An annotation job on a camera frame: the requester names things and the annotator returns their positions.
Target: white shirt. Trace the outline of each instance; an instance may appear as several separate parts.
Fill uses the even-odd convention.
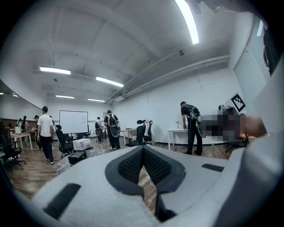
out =
[[[40,135],[43,137],[51,137],[50,126],[53,126],[52,119],[44,114],[39,117],[37,125],[40,125]]]
[[[103,129],[101,120],[97,119],[96,122],[99,124],[99,126],[101,127],[101,129]]]

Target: black box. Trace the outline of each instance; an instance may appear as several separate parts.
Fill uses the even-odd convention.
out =
[[[86,157],[87,157],[86,151],[77,151],[74,154],[68,156],[68,160],[71,165],[75,165],[77,162],[80,162]]]

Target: security camera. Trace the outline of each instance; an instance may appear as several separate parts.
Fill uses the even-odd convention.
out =
[[[179,51],[179,55],[180,55],[180,56],[183,56],[184,54],[185,54],[185,53],[184,53],[182,50]]]

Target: ceiling light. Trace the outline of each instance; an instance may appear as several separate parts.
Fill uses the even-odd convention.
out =
[[[48,68],[48,67],[39,67],[43,72],[51,72],[51,73],[63,73],[70,75],[70,70],[63,70],[63,69],[55,69],[55,68]]]
[[[59,98],[74,98],[72,96],[65,96],[65,95],[56,95],[56,97],[59,97]]]
[[[261,33],[262,33],[262,29],[263,29],[263,22],[262,20],[259,21],[259,27],[258,27],[258,30],[257,30],[257,36],[260,36]]]
[[[199,43],[198,32],[196,28],[196,24],[190,10],[189,5],[184,0],[175,0],[179,9],[181,10],[183,17],[185,18],[187,27],[190,32],[192,44]]]
[[[92,98],[88,98],[88,100],[90,100],[90,101],[97,101],[97,102],[104,102],[104,100],[98,100],[98,99],[92,99]]]
[[[110,83],[110,84],[113,84],[113,85],[116,85],[116,86],[119,86],[119,87],[123,87],[124,86],[121,83],[113,82],[111,80],[107,80],[107,79],[101,78],[99,76],[96,77],[96,80],[99,80],[99,81],[102,81],[102,82],[105,82],[105,83]]]

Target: short hair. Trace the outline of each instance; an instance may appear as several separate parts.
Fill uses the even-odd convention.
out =
[[[44,111],[45,113],[47,113],[47,112],[48,112],[48,107],[47,107],[47,106],[44,106],[44,107],[42,108],[42,111]]]

